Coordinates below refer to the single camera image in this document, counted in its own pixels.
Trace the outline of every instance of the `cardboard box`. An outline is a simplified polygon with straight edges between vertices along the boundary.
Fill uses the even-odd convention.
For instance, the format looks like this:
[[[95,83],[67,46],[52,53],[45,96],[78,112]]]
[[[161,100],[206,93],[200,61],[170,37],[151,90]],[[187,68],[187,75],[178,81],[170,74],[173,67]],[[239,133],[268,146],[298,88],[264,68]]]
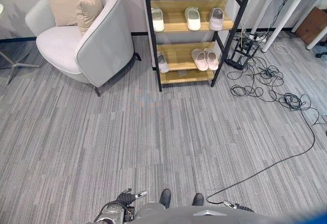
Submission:
[[[307,45],[327,26],[327,13],[314,7],[295,32]]]

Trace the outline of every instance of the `baseboard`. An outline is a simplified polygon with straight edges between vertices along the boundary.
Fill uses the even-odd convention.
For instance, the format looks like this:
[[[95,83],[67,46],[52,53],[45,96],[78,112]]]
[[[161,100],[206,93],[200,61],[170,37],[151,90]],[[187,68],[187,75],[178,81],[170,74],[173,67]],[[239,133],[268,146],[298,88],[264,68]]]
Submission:
[[[17,42],[17,41],[35,41],[36,37],[19,37],[19,38],[9,38],[0,39],[0,43]]]
[[[291,31],[292,28],[282,28],[282,31]],[[268,28],[258,28],[257,32],[266,32]],[[132,36],[147,36],[148,32],[132,32]],[[35,41],[36,37],[19,37],[19,38],[9,38],[9,39],[0,39],[0,43],[7,42],[17,42],[17,41]]]
[[[148,32],[132,32],[132,36],[147,36]]]

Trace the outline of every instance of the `white slipper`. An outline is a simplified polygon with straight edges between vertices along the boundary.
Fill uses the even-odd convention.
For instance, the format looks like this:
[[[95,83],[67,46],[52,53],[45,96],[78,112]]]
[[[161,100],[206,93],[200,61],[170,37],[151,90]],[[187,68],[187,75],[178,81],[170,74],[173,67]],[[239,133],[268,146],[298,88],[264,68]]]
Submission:
[[[200,71],[206,71],[208,70],[208,64],[205,60],[205,53],[202,51],[202,49],[193,49],[192,50],[192,58],[194,60],[194,63],[196,67]]]
[[[188,29],[191,31],[198,31],[201,29],[200,13],[198,8],[186,8],[185,18],[188,22]]]
[[[224,23],[224,11],[220,8],[212,8],[210,11],[209,27],[213,31],[221,31]]]
[[[160,8],[151,8],[153,29],[155,32],[161,32],[165,30],[164,14]]]
[[[204,49],[204,53],[208,68],[212,71],[217,70],[219,62],[216,53],[212,49]]]
[[[159,71],[161,73],[166,73],[169,71],[169,67],[166,61],[166,58],[164,56],[164,54],[160,51],[157,52],[157,56],[158,56],[158,65],[159,65]]]

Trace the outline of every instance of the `shoe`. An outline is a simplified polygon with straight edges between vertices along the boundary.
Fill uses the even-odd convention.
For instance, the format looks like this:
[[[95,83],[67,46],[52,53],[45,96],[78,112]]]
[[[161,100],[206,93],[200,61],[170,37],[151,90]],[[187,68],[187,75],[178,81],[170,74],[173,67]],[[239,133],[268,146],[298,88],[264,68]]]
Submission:
[[[161,193],[159,203],[161,203],[166,209],[169,208],[170,199],[172,198],[172,193],[169,189],[164,189]]]
[[[198,8],[186,8],[185,18],[188,22],[188,29],[190,31],[198,31],[201,29],[201,20]]]
[[[160,8],[151,8],[153,29],[155,32],[165,30],[164,14]]]
[[[166,62],[166,58],[164,56],[164,54],[160,51],[157,52],[157,56],[158,56],[158,65],[159,65],[159,71],[161,73],[166,73],[169,71],[169,67],[168,64]]]
[[[219,62],[216,53],[212,49],[204,49],[204,53],[208,68],[212,71],[217,70]]]
[[[196,67],[200,71],[204,72],[208,70],[208,64],[206,63],[205,60],[205,53],[202,51],[202,49],[193,49],[192,58],[194,60]]]
[[[221,31],[224,23],[224,11],[220,8],[212,8],[209,18],[209,27],[213,31]]]
[[[192,202],[192,206],[203,206],[204,204],[204,197],[201,193],[197,193],[194,196],[193,202]]]

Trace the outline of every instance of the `shoe rack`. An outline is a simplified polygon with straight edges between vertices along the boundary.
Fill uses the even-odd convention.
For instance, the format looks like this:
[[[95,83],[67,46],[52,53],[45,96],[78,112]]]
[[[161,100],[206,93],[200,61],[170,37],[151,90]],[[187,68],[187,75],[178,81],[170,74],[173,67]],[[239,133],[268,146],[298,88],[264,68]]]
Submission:
[[[219,72],[223,63],[225,62],[230,45],[235,36],[237,28],[242,19],[243,13],[249,0],[235,0],[239,5],[239,11],[233,22],[226,13],[227,0],[196,0],[196,1],[152,1],[145,0],[148,23],[150,28],[150,44],[152,45],[153,57],[155,62],[155,70],[157,73],[157,80],[159,91],[162,92],[162,86],[170,83],[183,82],[197,82],[211,80],[211,87],[217,81]],[[224,11],[223,31],[228,31],[228,37],[225,45],[222,43],[218,32],[213,31],[213,38],[211,42],[198,43],[177,43],[177,44],[157,44],[156,34],[169,33],[184,33],[192,34],[187,26],[184,15],[187,7],[197,7],[200,13],[201,29],[200,31],[211,31],[209,28],[209,13],[212,8],[218,7]],[[165,23],[165,30],[162,32],[154,32],[152,23],[151,8],[160,8],[163,12],[163,20]],[[191,51],[196,48],[214,48],[214,43],[217,43],[222,55],[219,59],[219,67],[216,71],[199,71],[191,57]],[[157,51],[161,51],[168,63],[169,72],[161,73],[158,66]]]

